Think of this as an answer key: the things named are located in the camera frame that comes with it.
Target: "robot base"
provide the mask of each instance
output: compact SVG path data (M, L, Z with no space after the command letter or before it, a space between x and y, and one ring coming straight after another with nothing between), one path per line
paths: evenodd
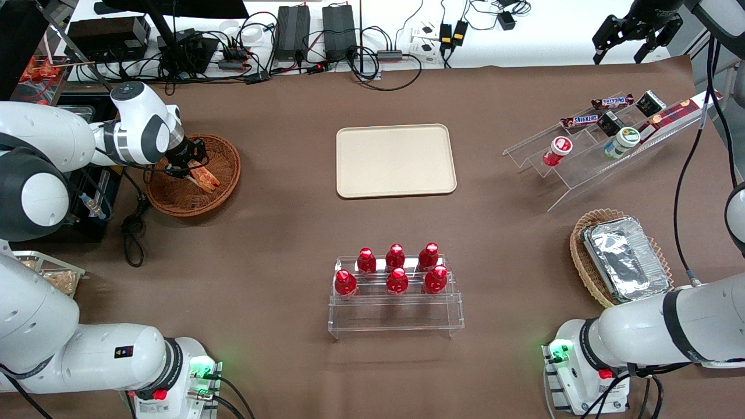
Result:
M552 390L554 405L557 409L565 408L563 403L557 402L557 399L563 395L575 415L584 415L587 408L605 392L613 381L613 378L601 379L598 372L585 359L580 348L580 330L584 324L585 321L579 319L567 321L559 328L556 339L543 347L547 364L549 359L555 356L564 358L562 362L548 365L549 371L551 366L556 368L561 387L561 391ZM628 395L629 379L627 378L608 393L605 403L598 403L590 413L597 413L601 404L603 404L603 413L625 412L628 407Z
M189 389L208 390L210 380L194 377L196 373L216 372L215 360L207 356L202 345L192 338L176 338L183 352L179 377L168 390L164 400L141 400L135 397L135 413L138 419L199 419L205 405L210 402L188 398Z

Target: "white jar with green label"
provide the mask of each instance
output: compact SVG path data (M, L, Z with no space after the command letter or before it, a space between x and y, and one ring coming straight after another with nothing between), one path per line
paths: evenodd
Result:
M636 128L623 127L613 137L613 140L605 146L606 155L612 159L620 159L624 153L634 148L639 143L641 134Z

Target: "black box device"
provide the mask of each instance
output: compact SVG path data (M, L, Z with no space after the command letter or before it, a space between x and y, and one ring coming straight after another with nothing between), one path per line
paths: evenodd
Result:
M90 60L116 63L145 56L150 26L143 16L78 20L67 34Z
M347 54L357 47L355 18L352 6L327 6L323 11L323 40L326 44L326 60L346 60Z
M308 6L280 6L277 14L279 38L276 57L279 61L308 59L308 35L311 31L311 10Z

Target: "red button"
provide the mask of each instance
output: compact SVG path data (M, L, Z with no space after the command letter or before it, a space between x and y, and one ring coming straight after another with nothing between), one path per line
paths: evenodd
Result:
M153 391L153 399L155 400L165 400L165 396L167 395L168 390L163 390L162 388Z
M600 376L600 379L613 378L613 371L611 371L611 370L600 370L600 371L597 372L597 375Z

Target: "beige tray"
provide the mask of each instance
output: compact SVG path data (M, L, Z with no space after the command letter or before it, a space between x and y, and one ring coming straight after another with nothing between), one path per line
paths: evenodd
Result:
M344 198L448 194L456 185L445 125L343 128L336 134L336 190Z

